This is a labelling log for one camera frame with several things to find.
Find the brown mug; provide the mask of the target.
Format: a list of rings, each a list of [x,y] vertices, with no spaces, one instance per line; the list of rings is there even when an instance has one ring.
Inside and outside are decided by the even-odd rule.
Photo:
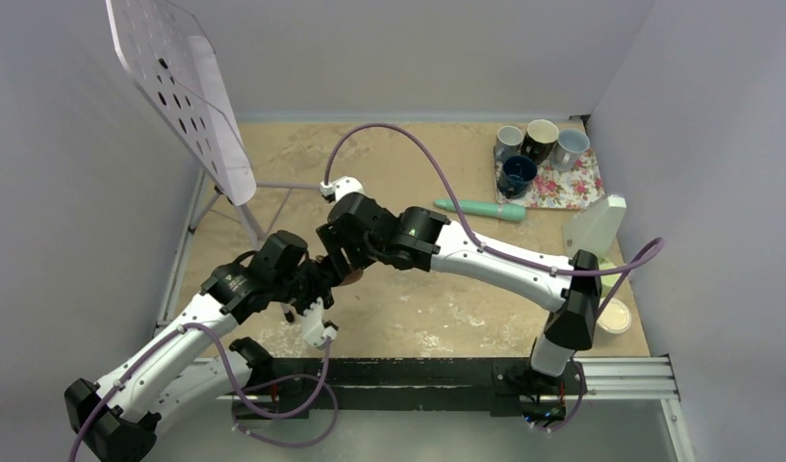
[[[353,269],[348,275],[346,275],[342,282],[339,284],[340,287],[348,286],[358,282],[364,275],[364,271],[362,269]]]

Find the dark blue mug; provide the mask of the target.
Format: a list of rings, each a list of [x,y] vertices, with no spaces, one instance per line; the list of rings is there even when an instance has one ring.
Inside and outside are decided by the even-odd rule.
[[[525,196],[538,174],[538,166],[528,157],[518,155],[506,159],[497,175],[497,190],[507,199]]]

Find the grey mug with lettering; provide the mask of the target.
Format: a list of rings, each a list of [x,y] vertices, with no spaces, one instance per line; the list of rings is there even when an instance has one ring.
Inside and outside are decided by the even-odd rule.
[[[524,134],[517,126],[504,125],[499,127],[493,148],[494,161],[502,163],[510,158],[519,156],[523,138]]]

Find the black mug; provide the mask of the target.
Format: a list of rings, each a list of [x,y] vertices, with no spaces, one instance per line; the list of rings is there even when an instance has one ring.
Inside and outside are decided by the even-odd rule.
[[[544,162],[559,139],[559,128],[546,119],[535,119],[526,125],[520,154],[535,165]]]

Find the light grey mug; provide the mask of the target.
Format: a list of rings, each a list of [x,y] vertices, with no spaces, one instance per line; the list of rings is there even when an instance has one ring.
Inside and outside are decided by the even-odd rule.
[[[591,141],[584,131],[563,129],[549,155],[551,167],[558,171],[569,171],[591,148]]]

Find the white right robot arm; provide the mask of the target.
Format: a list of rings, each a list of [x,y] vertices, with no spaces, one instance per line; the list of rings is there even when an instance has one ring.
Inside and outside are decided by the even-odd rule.
[[[479,241],[463,224],[413,206],[399,215],[351,192],[336,201],[317,229],[339,277],[380,263],[397,270],[456,274],[520,295],[547,310],[524,377],[534,390],[558,384],[578,351],[592,348],[601,282],[597,257],[584,250],[555,256]]]

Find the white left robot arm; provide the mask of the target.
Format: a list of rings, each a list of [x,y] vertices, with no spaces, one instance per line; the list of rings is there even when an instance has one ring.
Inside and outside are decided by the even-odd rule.
[[[78,379],[66,389],[76,433],[69,460],[87,446],[102,461],[140,461],[164,419],[192,400],[265,390],[271,367],[258,359],[258,345],[243,339],[227,350],[221,338],[272,302],[288,306],[305,343],[328,350],[338,328],[323,314],[333,288],[353,271],[338,248],[314,259],[307,243],[288,231],[217,267],[183,313],[142,350],[97,381]]]

